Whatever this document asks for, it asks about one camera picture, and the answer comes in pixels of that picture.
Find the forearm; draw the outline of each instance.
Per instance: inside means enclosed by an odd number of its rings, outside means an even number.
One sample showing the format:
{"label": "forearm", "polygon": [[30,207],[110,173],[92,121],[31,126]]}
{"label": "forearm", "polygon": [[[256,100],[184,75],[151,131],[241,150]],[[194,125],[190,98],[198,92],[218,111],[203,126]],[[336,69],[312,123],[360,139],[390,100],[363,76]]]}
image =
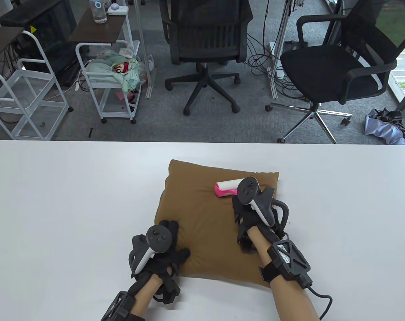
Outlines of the forearm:
{"label": "forearm", "polygon": [[[170,267],[167,268],[167,272],[171,274],[172,269]],[[135,304],[131,309],[131,314],[137,315],[140,318],[144,318],[144,315],[147,312],[147,308],[149,307],[153,295],[155,295],[156,291],[158,291],[162,283],[162,279],[158,275],[152,275],[150,280],[135,295]]]}
{"label": "forearm", "polygon": [[[268,248],[272,244],[263,237],[256,226],[249,229],[247,234],[259,252],[263,265],[271,263]],[[281,321],[319,321],[311,300],[296,281],[286,281],[279,275],[270,285]]]}

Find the black glove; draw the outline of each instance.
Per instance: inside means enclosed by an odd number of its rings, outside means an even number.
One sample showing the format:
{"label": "black glove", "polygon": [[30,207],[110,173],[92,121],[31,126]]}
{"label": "black glove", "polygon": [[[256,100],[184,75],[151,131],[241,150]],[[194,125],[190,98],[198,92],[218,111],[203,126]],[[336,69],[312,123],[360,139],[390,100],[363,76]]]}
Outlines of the black glove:
{"label": "black glove", "polygon": [[[153,258],[149,259],[143,270],[136,275],[132,275],[132,277],[135,277],[138,283],[140,279],[149,280],[153,274],[158,275],[162,279],[163,284],[156,292],[156,295],[163,295],[163,298],[160,299],[154,296],[154,299],[158,302],[168,304],[172,303],[174,298],[180,294],[180,288],[172,277],[179,274],[179,268],[190,256],[190,250],[181,249],[180,251],[176,251],[175,249],[178,234],[178,223],[176,221],[163,220],[159,224],[165,226],[171,232],[172,243],[170,248],[164,253],[155,254]],[[146,239],[145,235],[140,235],[140,237],[143,237],[144,240]],[[130,267],[133,261],[134,254],[133,251],[131,251],[129,254]],[[171,275],[167,272],[169,266],[172,268]]]}
{"label": "black glove", "polygon": [[[236,241],[241,246],[241,249],[247,252],[255,251],[256,248],[253,246],[253,242],[247,235],[248,229],[253,226],[257,226],[262,233],[262,235],[270,242],[274,243],[280,240],[280,237],[274,232],[272,228],[266,226],[259,215],[254,211],[250,205],[243,205],[237,196],[232,198],[233,212],[235,214],[235,222],[238,223],[238,236]],[[273,213],[278,221],[278,214],[273,208]]]}

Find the floor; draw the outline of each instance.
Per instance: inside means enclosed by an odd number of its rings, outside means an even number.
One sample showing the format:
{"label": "floor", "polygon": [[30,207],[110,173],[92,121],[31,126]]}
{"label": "floor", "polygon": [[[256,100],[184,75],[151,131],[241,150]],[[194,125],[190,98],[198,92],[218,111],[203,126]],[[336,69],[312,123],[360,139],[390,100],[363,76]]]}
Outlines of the floor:
{"label": "floor", "polygon": [[[248,26],[248,33],[262,39],[263,19],[266,1],[250,0],[254,19]],[[86,0],[71,1],[75,15],[79,18],[88,5]],[[274,40],[278,31],[283,2],[271,1],[266,26],[266,40]],[[134,9],[130,8],[132,24],[135,22]],[[233,84],[233,78],[223,79],[219,84],[234,97],[241,106],[241,112],[233,114],[230,104],[211,88],[203,89],[193,104],[189,117],[182,110],[195,84],[177,84],[169,92],[164,87],[166,78],[195,72],[195,64],[180,66],[171,64],[169,46],[162,31],[159,5],[156,0],[147,0],[141,7],[142,24],[147,52],[152,54],[158,68],[155,87],[151,99],[142,97],[136,115],[137,123],[126,119],[108,119],[101,124],[95,105],[88,92],[74,88],[66,97],[74,112],[65,116],[54,135],[55,140],[99,140],[99,141],[174,141],[174,142],[276,142],[303,116],[289,110],[265,111],[265,105],[272,101],[266,76],[255,76],[245,64],[230,62],[227,66],[210,66],[221,72],[239,72],[241,84]],[[297,40],[296,20],[301,15],[328,13],[324,0],[305,1],[291,16],[286,40]],[[326,23],[313,23],[304,28],[305,38],[320,43],[326,30]],[[280,103],[306,107],[302,101],[280,96]],[[365,115],[372,108],[384,107],[393,110],[396,99],[390,92],[376,98],[350,101],[342,106],[337,102],[323,105],[323,109],[351,112],[354,117],[348,127],[340,125],[341,118],[325,116],[324,120],[338,143],[343,144],[383,144],[373,136],[363,134]],[[15,115],[4,115],[13,120]],[[0,127],[0,139],[9,136]],[[330,143],[317,122],[313,119],[305,123],[287,140],[289,143]]]}

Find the water bottle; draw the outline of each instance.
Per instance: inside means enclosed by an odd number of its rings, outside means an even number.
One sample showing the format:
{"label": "water bottle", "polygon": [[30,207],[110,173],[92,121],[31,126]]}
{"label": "water bottle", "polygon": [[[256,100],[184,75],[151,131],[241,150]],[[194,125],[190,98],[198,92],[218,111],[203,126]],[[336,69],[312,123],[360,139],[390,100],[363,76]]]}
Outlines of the water bottle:
{"label": "water bottle", "polygon": [[106,11],[101,0],[89,0],[89,6],[96,23],[105,23],[107,21]]}

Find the white table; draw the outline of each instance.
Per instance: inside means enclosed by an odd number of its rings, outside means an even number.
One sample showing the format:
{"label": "white table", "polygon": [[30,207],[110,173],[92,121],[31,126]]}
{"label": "white table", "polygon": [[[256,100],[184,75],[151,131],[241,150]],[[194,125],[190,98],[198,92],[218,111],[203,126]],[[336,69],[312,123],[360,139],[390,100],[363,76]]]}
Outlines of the white table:
{"label": "white table", "polygon": [[[31,141],[0,141],[0,319],[99,321],[132,283],[131,238],[153,224],[172,158],[280,171],[287,231],[334,299],[325,320],[405,320],[403,146]],[[148,321],[278,320],[266,289],[180,286]]]}

